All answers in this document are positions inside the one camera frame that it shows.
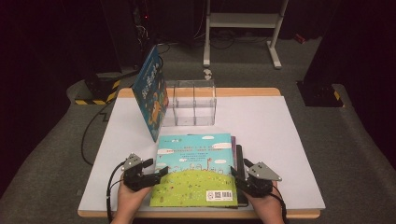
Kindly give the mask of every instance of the barcode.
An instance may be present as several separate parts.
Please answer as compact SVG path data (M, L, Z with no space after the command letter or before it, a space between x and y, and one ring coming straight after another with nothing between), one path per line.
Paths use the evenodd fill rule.
M233 192L230 190L208 190L206 192L206 200L208 202L232 201Z

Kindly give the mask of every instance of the illustrated book cover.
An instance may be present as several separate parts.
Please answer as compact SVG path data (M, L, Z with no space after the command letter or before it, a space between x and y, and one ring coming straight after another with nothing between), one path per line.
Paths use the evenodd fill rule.
M229 133L162 135L156 171L169 174L154 186L150 206L237 206Z
M156 142L169 103L161 61L156 47L153 47L148 54L132 90L148 125L151 137Z

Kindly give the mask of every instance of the clear acrylic box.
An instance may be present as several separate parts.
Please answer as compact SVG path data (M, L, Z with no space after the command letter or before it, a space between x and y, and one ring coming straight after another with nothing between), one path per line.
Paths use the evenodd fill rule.
M175 80L167 81L166 85L169 106L163 126L215 124L216 86L213 80Z

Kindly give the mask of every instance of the human hand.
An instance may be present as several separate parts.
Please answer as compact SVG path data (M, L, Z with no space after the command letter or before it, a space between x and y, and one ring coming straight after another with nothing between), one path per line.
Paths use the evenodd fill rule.
M273 181L274 187L277 187L277 182ZM281 198L279 192L273 188L272 192L275 196ZM272 196L265 196L263 198L253 198L245 193L245 196L250 201L257 216L265 224L284 224L282 218L282 207L280 201Z
M130 224L134 220L134 215L149 194L152 187L133 191L124 185L122 176L118 192L117 212L111 224Z

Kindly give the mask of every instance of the white metal stand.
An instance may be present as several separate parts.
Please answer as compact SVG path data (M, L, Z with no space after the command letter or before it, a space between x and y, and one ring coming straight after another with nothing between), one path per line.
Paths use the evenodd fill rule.
M267 46L276 69L282 67L277 53L275 44L279 30L285 16L286 7L289 0L283 0L279 13L274 14L256 14L256 13L211 13L210 0L207 0L206 9L206 31L205 31L205 49L204 49L204 67L210 66L210 28L211 27L237 27L237 28L272 28L274 29L273 37L267 41Z

